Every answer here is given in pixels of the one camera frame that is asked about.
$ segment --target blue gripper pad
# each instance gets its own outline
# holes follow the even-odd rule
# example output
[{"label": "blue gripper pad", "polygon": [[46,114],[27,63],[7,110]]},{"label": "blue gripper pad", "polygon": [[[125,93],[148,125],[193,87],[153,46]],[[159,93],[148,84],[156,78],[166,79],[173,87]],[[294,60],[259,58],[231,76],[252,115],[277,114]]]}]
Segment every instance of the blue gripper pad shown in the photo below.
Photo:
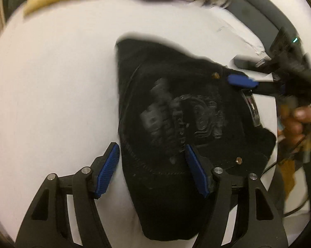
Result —
[{"label": "blue gripper pad", "polygon": [[230,74],[227,77],[227,81],[230,85],[240,88],[253,89],[259,85],[259,82],[244,75]]},{"label": "blue gripper pad", "polygon": [[199,193],[202,194],[204,198],[206,198],[210,193],[207,184],[207,175],[189,144],[185,146],[185,159],[189,165],[192,177],[195,181]]},{"label": "blue gripper pad", "polygon": [[108,149],[106,150],[105,154],[100,157],[98,162],[98,168],[100,168],[100,172],[97,176],[97,186],[95,189],[95,198],[99,198],[102,194],[104,194],[107,190],[107,187],[110,184],[110,180],[113,176],[115,168],[119,162],[120,158],[120,148],[117,143],[111,143]]}]

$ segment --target black cable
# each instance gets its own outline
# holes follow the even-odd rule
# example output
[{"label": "black cable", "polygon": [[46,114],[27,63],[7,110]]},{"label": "black cable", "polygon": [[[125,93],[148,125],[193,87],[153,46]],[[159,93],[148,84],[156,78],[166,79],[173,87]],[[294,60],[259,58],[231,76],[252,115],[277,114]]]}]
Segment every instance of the black cable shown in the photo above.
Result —
[{"label": "black cable", "polygon": [[[306,136],[305,136],[304,138],[302,138],[302,139],[295,145],[295,147],[291,148],[291,149],[289,150],[289,152],[287,152],[287,155],[285,155],[285,157],[288,157],[288,156],[292,155],[292,152],[295,151],[295,149],[296,149],[298,146],[300,146],[300,144],[304,141],[305,138],[306,138]],[[276,164],[277,164],[277,161],[275,161],[272,165],[270,165],[269,167],[267,167],[267,168],[264,170],[264,172],[262,173],[261,176],[263,176],[267,171],[269,171],[271,168],[273,168],[274,166],[276,166]]]},{"label": "black cable", "polygon": [[308,198],[306,200],[304,200],[304,202],[301,205],[299,205],[297,208],[295,208],[294,210],[292,210],[288,213],[285,213],[284,217],[288,217],[289,215],[292,215],[292,214],[298,212],[302,207],[304,207],[304,205],[306,204],[307,201],[308,201]]},{"label": "black cable", "polygon": [[272,165],[270,165],[268,168],[266,168],[266,170],[264,170],[264,172],[262,173],[261,176],[263,176],[267,171],[269,171],[271,168],[273,168],[274,166],[276,166],[277,161],[275,161]]}]

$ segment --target white sheet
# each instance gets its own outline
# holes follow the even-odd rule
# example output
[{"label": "white sheet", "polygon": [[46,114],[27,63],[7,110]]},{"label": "white sheet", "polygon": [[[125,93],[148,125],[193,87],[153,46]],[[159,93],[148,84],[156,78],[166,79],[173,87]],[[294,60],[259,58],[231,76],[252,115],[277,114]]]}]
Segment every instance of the white sheet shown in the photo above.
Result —
[{"label": "white sheet", "polygon": [[[15,239],[49,173],[73,174],[102,155],[111,141],[119,143],[118,37],[155,35],[223,65],[237,54],[263,57],[233,29],[215,11],[182,3],[74,0],[27,19],[18,9],[0,38],[1,228]],[[275,100],[256,100],[263,125],[276,134]],[[275,158],[276,151],[269,164]],[[266,187],[272,175],[263,177]],[[113,248],[192,247],[194,240],[160,243],[143,236],[121,162],[96,205]],[[78,242],[77,228],[72,231]],[[230,239],[228,230],[224,243]]]}]

